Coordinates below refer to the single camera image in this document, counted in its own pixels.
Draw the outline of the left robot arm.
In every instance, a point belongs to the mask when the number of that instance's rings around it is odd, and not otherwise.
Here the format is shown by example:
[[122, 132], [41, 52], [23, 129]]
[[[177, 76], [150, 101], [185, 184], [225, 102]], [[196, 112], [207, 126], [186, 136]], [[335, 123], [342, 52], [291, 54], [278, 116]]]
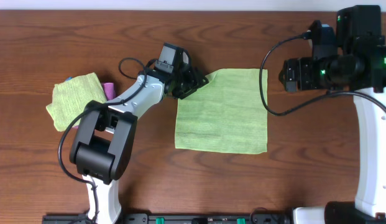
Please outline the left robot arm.
[[87, 223], [116, 223], [121, 215], [118, 180], [131, 158], [138, 119], [167, 93], [184, 99], [208, 82], [189, 62], [152, 60], [123, 94], [85, 106], [76, 118], [79, 125], [69, 160], [89, 190]]

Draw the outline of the green microfiber cloth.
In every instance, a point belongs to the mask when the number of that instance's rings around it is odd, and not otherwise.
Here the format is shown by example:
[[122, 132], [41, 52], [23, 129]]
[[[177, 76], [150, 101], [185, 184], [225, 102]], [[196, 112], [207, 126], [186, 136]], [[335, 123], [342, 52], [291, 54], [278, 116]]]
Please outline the green microfiber cloth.
[[260, 90], [267, 72], [224, 68], [178, 101], [175, 147], [205, 152], [261, 154], [267, 151], [267, 110]]

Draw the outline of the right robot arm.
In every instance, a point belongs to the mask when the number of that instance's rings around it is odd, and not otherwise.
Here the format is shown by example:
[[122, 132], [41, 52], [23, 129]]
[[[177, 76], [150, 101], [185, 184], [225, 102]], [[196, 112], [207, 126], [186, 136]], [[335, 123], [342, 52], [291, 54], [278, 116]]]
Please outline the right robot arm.
[[336, 27], [314, 21], [310, 57], [286, 60], [279, 80], [288, 92], [351, 95], [359, 121], [360, 172], [353, 202], [298, 207], [293, 223], [386, 223], [386, 44], [378, 5], [337, 13]]

